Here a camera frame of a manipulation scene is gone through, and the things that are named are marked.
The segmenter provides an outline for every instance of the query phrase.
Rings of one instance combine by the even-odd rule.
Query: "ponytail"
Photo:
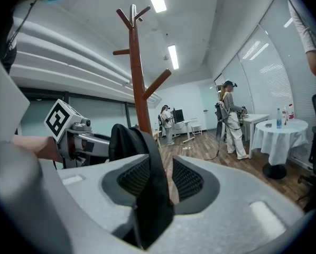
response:
[[[225,87],[221,86],[221,88],[220,88],[220,100],[221,101],[224,100],[224,95],[225,95]]]

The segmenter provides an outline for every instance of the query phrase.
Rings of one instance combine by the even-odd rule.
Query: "gray jacket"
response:
[[[239,106],[234,105],[233,103],[233,97],[232,97],[232,93],[231,92],[226,92],[226,96],[224,97],[224,105],[226,110],[229,111],[229,113],[235,111],[239,111],[242,112],[243,109]]]

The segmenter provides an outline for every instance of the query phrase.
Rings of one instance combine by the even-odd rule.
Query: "wooden coat rack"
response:
[[[133,94],[135,97],[139,129],[152,134],[150,117],[148,115],[147,99],[171,75],[171,72],[166,69],[145,91],[142,61],[139,49],[137,20],[142,22],[142,16],[150,9],[151,7],[148,6],[137,14],[136,5],[131,5],[130,20],[125,16],[121,9],[117,10],[119,17],[123,20],[129,30],[129,49],[114,51],[113,54],[115,56],[130,55]]]

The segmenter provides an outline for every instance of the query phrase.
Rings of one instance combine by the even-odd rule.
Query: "black table base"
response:
[[[263,166],[263,173],[268,178],[279,180],[286,176],[287,171],[285,165],[272,166],[267,163]]]

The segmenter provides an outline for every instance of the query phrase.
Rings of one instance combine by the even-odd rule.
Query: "desk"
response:
[[[152,133],[153,139],[154,139],[154,140],[157,140],[158,147],[160,148],[160,150],[162,150],[162,147],[160,146],[160,140],[159,140],[159,134],[160,134],[161,132],[162,132],[162,131],[155,131],[155,132]]]
[[[286,176],[286,163],[289,150],[307,144],[306,130],[308,124],[302,120],[289,120],[281,129],[276,127],[276,120],[264,121],[256,126],[253,149],[261,148],[261,152],[269,154],[268,164],[264,165],[263,173],[272,179]]]
[[[247,141],[247,125],[249,125],[249,159],[252,158],[252,144],[253,144],[253,136],[254,136],[254,125],[261,122],[266,121],[269,117],[268,114],[247,114],[248,117],[244,118],[244,127],[245,127],[245,141]]]
[[[185,142],[188,142],[188,141],[190,141],[190,140],[192,140],[193,138],[192,137],[190,137],[190,132],[191,132],[191,130],[190,130],[190,126],[189,126],[189,123],[190,122],[193,122],[193,121],[196,121],[197,119],[191,119],[191,120],[186,120],[186,121],[181,121],[181,122],[177,122],[177,123],[175,123],[175,124],[185,124],[185,126],[186,126],[186,132],[187,132],[187,135],[188,135],[188,138],[186,139],[186,140],[184,140],[183,141],[183,143],[185,143]]]

